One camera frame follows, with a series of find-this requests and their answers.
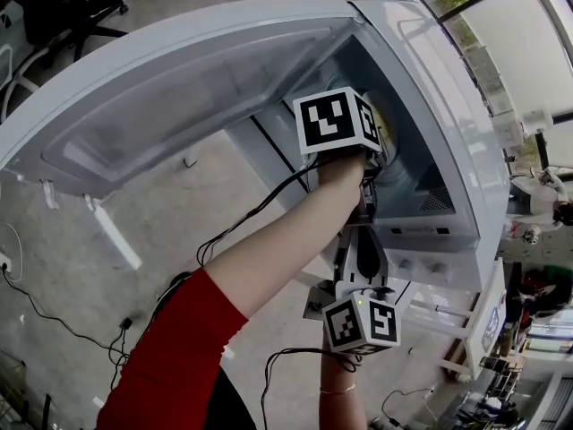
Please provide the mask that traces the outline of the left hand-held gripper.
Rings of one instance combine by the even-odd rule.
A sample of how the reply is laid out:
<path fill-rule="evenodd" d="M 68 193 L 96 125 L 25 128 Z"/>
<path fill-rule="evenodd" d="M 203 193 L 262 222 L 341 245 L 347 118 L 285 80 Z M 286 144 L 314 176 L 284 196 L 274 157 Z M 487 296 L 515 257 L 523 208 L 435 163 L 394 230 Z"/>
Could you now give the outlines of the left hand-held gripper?
<path fill-rule="evenodd" d="M 295 123 L 307 169 L 319 169 L 345 156 L 363 152 L 365 171 L 361 201 L 352 222 L 372 222 L 377 207 L 374 180 L 383 170 L 380 116 L 368 99 L 351 87 L 295 99 Z"/>

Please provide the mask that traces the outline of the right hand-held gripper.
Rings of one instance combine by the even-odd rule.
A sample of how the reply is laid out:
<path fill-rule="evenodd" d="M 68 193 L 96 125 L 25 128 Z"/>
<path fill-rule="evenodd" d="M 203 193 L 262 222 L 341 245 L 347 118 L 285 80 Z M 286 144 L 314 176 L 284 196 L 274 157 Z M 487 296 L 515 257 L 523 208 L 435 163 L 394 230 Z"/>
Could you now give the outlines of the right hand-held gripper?
<path fill-rule="evenodd" d="M 372 228 L 367 228 L 364 258 L 369 283 L 384 281 L 386 254 Z M 341 232 L 334 259 L 335 301 L 322 309 L 331 351 L 346 355 L 371 355 L 399 345 L 399 311 L 395 291 L 368 286 L 358 270 L 359 227 Z"/>

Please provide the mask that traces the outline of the white round plate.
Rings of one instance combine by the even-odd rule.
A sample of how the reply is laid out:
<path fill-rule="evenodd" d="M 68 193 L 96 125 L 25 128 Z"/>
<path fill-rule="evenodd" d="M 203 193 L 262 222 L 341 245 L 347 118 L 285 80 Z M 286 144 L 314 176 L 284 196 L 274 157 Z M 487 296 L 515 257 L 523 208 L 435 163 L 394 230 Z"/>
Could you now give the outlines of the white round plate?
<path fill-rule="evenodd" d="M 370 101 L 373 108 L 377 108 L 382 114 L 388 129 L 388 140 L 381 139 L 386 155 L 386 164 L 391 166 L 398 155 L 398 131 L 397 119 L 392 102 L 379 91 L 369 90 L 364 96 Z"/>

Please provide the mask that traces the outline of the white microwave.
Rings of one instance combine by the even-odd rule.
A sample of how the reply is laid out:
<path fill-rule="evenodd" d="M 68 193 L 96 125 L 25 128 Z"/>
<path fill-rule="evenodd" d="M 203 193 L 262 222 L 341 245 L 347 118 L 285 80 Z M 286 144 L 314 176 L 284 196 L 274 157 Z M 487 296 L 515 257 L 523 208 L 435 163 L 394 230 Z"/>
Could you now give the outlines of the white microwave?
<path fill-rule="evenodd" d="M 421 4 L 243 0 L 129 33 L 41 86 L 0 124 L 0 180 L 105 199 L 221 130 L 342 87 L 394 106 L 398 155 L 372 228 L 403 280 L 488 286 L 509 197 L 492 120 Z"/>

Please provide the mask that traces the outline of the person's right forearm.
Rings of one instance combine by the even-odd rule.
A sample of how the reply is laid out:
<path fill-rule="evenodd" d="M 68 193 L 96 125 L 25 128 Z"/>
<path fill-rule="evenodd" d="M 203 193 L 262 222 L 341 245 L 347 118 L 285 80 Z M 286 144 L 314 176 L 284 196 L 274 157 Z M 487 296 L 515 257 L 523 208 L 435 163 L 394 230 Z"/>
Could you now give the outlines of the person's right forearm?
<path fill-rule="evenodd" d="M 368 430 L 356 370 L 348 358 L 321 355 L 319 430 Z"/>

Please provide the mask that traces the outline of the person's left forearm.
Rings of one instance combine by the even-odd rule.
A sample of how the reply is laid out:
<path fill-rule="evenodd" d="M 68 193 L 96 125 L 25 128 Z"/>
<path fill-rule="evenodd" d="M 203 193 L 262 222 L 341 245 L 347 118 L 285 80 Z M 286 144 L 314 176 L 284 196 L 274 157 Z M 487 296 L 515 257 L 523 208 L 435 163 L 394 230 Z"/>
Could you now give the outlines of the person's left forearm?
<path fill-rule="evenodd" d="M 239 313 L 250 318 L 335 238 L 360 200 L 365 153 L 319 168 L 319 187 L 292 210 L 213 259 L 205 271 Z"/>

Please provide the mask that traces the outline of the white table with black line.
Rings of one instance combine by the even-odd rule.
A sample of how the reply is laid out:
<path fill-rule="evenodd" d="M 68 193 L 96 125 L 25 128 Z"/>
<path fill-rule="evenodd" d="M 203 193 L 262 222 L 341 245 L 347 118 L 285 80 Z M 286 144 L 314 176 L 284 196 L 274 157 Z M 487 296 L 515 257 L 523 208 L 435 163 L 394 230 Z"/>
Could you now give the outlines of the white table with black line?
<path fill-rule="evenodd" d="M 281 176 L 295 174 L 295 163 L 301 158 L 297 155 L 295 148 L 297 142 L 295 119 L 286 103 L 280 103 L 255 116 L 250 116 L 244 121 L 232 125 L 227 132 L 266 185 L 279 185 Z M 359 227 L 357 265 L 363 277 L 362 283 L 368 286 L 387 286 L 395 291 L 395 305 L 399 311 L 399 339 L 402 338 L 402 328 L 407 323 L 431 333 L 441 333 L 447 336 L 449 336 L 450 329 L 453 329 L 454 333 L 457 334 L 459 327 L 466 326 L 466 319 L 446 314 L 446 310 L 449 307 L 462 311 L 473 311 L 479 294 L 476 295 L 475 301 L 469 309 L 444 305 L 438 301 L 424 300 L 421 297 L 424 285 L 410 279 L 401 279 L 389 267 L 388 259 L 386 279 L 369 283 L 365 277 L 367 264 L 365 263 L 364 252 L 365 240 L 368 238 L 367 228 L 371 227 L 359 222 L 351 222 L 343 229 L 346 227 Z M 332 278 L 324 280 L 316 276 L 306 275 L 301 279 L 303 284 L 310 289 L 304 308 L 304 318 L 306 319 L 323 321 L 322 309 L 335 301 L 335 285 L 337 283 L 334 282 L 334 259 L 340 237 L 341 233 L 326 251 L 332 260 Z M 455 341 L 454 345 L 458 348 L 459 356 L 445 360 L 464 365 L 466 353 L 462 341 L 451 338 Z M 439 366 L 438 362 L 444 359 L 431 357 L 423 353 L 420 348 L 411 348 L 409 353 L 416 358 L 431 360 L 437 366 Z M 459 379 L 473 380 L 464 374 L 457 375 Z"/>

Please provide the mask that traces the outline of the grey patterned mat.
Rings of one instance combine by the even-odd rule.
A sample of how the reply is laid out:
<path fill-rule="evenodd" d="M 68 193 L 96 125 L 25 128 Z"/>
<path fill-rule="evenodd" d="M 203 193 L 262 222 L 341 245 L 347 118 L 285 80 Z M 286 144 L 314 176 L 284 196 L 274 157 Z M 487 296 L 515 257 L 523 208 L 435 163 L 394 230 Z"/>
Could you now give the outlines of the grey patterned mat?
<path fill-rule="evenodd" d="M 494 341 L 498 338 L 498 329 L 503 326 L 503 321 L 500 319 L 500 310 L 495 307 L 492 309 L 492 314 L 489 321 L 485 325 L 483 336 L 481 339 L 482 347 L 484 351 L 488 351 L 494 344 Z"/>

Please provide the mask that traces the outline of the person's red top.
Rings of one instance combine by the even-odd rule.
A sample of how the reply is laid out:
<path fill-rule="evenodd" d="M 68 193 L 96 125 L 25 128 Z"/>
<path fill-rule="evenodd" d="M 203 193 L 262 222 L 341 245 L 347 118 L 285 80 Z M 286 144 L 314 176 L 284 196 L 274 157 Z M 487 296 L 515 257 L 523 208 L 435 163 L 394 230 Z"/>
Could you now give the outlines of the person's red top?
<path fill-rule="evenodd" d="M 202 430 L 224 347 L 246 322 L 206 271 L 193 273 L 133 348 L 96 430 Z"/>

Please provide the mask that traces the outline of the large window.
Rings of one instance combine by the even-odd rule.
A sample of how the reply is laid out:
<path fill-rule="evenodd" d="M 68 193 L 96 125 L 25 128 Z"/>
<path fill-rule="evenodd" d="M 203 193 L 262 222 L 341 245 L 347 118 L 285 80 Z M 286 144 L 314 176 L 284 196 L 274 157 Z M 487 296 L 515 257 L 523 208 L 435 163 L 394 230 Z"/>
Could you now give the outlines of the large window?
<path fill-rule="evenodd" d="M 424 0 L 493 116 L 540 111 L 545 159 L 573 174 L 573 0 Z"/>

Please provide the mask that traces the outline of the white office chair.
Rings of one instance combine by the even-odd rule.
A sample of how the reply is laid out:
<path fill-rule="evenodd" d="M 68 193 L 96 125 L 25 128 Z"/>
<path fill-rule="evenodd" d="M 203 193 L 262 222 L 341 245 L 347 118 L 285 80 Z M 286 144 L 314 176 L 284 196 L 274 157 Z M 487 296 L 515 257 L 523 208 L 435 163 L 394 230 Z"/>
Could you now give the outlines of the white office chair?
<path fill-rule="evenodd" d="M 15 88 L 20 85 L 30 93 L 39 86 L 25 77 L 26 71 L 48 53 L 48 48 L 33 47 L 26 38 L 24 12 L 14 1 L 0 11 L 0 124 L 7 118 L 7 109 Z"/>

